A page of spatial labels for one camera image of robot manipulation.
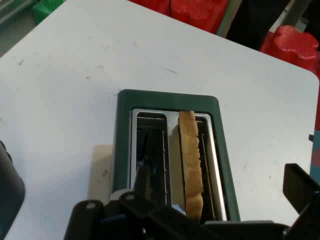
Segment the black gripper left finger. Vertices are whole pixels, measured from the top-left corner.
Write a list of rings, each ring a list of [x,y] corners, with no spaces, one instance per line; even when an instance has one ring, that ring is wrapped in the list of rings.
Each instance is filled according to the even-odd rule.
[[[205,228],[169,206],[145,199],[150,172],[141,167],[133,191],[104,205],[99,200],[81,201],[72,210],[66,240],[203,240]]]

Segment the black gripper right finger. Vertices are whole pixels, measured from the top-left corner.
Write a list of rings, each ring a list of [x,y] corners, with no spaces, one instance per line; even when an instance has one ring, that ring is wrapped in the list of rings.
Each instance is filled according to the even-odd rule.
[[[320,185],[298,164],[284,167],[282,192],[298,218],[291,226],[266,220],[212,221],[204,227],[220,240],[318,240],[320,238]]]

